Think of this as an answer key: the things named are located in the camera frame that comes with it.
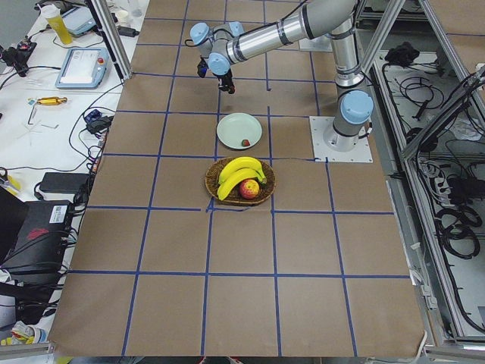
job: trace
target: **banana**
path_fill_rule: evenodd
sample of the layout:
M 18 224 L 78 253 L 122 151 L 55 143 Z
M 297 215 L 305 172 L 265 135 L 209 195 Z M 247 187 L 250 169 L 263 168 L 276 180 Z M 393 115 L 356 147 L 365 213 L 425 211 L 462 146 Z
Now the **banana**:
M 251 168 L 255 170 L 258 172 L 258 176 L 256 176 L 256 178 L 258 178 L 259 183 L 266 184 L 266 176 L 264 175 L 261 162 L 253 157 L 239 157 L 227 163 L 219 174 L 219 184 L 223 184 L 227 178 L 241 168 Z
M 217 197 L 220 201 L 224 201 L 229 196 L 230 191 L 233 190 L 237 184 L 249 178 L 258 178 L 259 174 L 252 168 L 241 168 L 232 173 L 217 189 Z

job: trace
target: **screwdriver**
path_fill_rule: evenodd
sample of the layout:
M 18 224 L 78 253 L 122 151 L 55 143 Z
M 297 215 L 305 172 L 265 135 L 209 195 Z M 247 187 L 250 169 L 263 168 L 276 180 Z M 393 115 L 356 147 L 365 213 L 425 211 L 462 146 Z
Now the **screwdriver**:
M 37 104 L 39 105 L 47 105 L 47 106 L 55 106 L 64 104 L 67 102 L 67 97 L 42 97 L 41 99 L 37 99 Z

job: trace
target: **white plate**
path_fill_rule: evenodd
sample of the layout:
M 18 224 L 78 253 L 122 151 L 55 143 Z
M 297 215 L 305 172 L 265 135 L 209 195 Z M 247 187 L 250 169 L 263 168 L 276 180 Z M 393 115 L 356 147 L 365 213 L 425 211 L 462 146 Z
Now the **white plate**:
M 261 124 L 255 117 L 237 112 L 222 118 L 217 125 L 217 137 L 231 149 L 248 149 L 254 146 L 263 134 Z M 243 146 L 243 140 L 249 141 L 249 146 Z

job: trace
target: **yellow bottle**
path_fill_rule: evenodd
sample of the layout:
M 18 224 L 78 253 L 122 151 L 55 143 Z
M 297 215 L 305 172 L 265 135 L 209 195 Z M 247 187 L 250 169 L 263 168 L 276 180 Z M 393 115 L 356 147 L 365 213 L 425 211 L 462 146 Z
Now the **yellow bottle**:
M 47 20 L 48 25 L 58 34 L 64 44 L 71 44 L 72 37 L 67 31 L 66 25 L 61 17 L 61 10 L 55 5 L 46 5 L 40 9 L 40 13 Z

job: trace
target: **table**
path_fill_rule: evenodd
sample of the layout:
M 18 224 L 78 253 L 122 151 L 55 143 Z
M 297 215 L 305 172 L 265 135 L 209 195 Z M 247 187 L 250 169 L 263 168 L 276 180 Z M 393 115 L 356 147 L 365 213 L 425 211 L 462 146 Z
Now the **table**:
M 195 76 L 197 51 L 182 46 L 200 20 L 294 6 L 150 4 L 49 336 L 59 353 L 415 355 L 423 325 L 373 140 L 372 164 L 313 160 L 308 116 L 335 113 L 331 56 L 290 49 L 237 65 L 230 96 Z M 278 181 L 244 211 L 203 182 L 214 160 L 241 155 L 215 136 L 232 112 L 260 121 L 247 153 Z

